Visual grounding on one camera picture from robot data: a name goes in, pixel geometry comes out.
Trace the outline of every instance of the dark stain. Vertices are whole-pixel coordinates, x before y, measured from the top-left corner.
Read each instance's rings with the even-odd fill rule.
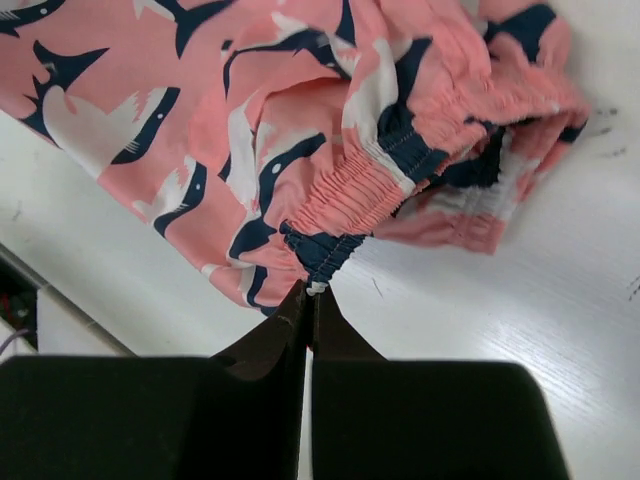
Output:
[[[605,127],[597,132],[593,132],[589,137],[600,137],[602,135],[606,135],[607,133],[611,133],[613,129],[611,127]]]
[[[627,147],[622,147],[619,150],[614,150],[613,152],[605,153],[605,154],[601,155],[601,157],[603,157],[603,158],[617,158],[617,157],[620,157],[622,155],[625,155],[626,153],[627,153]]]
[[[615,117],[617,114],[618,114],[618,109],[616,107],[599,108],[598,110],[596,110],[596,115],[604,115],[604,116]]]
[[[376,279],[372,277],[371,281],[373,282],[373,286],[376,287],[376,290],[378,291],[378,295],[380,295],[380,298],[384,298],[384,296],[382,295],[382,292],[380,291],[380,288],[378,288],[378,284],[376,283]]]
[[[633,282],[631,282],[628,286],[627,286],[627,290],[629,289],[633,289],[633,291],[631,292],[631,295],[629,295],[629,301],[633,300],[633,297],[635,297],[638,292],[640,292],[640,275],[638,275],[635,280],[633,280]]]
[[[18,201],[18,206],[16,207],[16,213],[14,213],[13,217],[11,217],[11,221],[17,222],[18,218],[20,218],[20,215],[22,215],[22,200]]]

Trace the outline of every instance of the pink shorts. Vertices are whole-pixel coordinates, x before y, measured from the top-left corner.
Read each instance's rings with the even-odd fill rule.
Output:
[[[369,235],[494,252],[589,111],[531,0],[13,3],[0,108],[265,313]]]

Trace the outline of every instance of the red wire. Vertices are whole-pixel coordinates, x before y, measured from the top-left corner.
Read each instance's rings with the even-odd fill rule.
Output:
[[[2,302],[2,308],[6,312],[7,321],[13,324],[13,315],[11,315],[11,304],[9,303],[9,295],[3,293],[0,297],[0,301]]]

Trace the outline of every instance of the table surface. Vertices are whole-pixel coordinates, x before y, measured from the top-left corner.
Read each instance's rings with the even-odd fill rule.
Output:
[[[332,285],[389,357],[522,362],[576,479],[640,478],[640,4],[555,3],[575,28],[571,73],[597,110],[497,254],[368,240]],[[132,350],[210,355],[260,321],[64,153],[4,114],[0,132],[0,243]],[[305,440],[301,478],[308,455]]]

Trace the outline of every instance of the seam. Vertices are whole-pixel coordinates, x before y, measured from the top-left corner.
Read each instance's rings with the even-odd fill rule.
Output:
[[[383,152],[389,153],[391,150],[394,150],[395,148],[397,148],[398,146],[402,145],[407,140],[409,140],[411,137],[413,137],[414,135],[417,135],[417,134],[418,134],[418,132],[416,132],[415,128],[409,127],[409,132],[407,134],[405,134],[402,138],[400,138],[400,139],[396,140],[395,142],[393,142],[391,145],[388,145],[388,146],[383,148],[382,145],[380,145],[380,139],[378,139],[378,141],[376,143],[380,147],[380,150],[382,150]]]
[[[350,235],[348,234],[342,237],[342,239],[336,244],[336,246],[333,247],[333,250],[331,250],[331,252],[329,252],[329,254],[325,257],[325,259],[322,261],[320,266],[317,269],[315,269],[316,270],[315,273],[312,275],[312,278],[310,278],[309,280],[314,280],[315,278],[317,278],[318,274],[320,273],[320,270],[322,270],[322,267],[324,267],[327,264],[327,262],[331,259],[331,257],[333,257],[333,254],[336,253],[336,250],[340,248],[340,245],[346,242],[349,237]]]

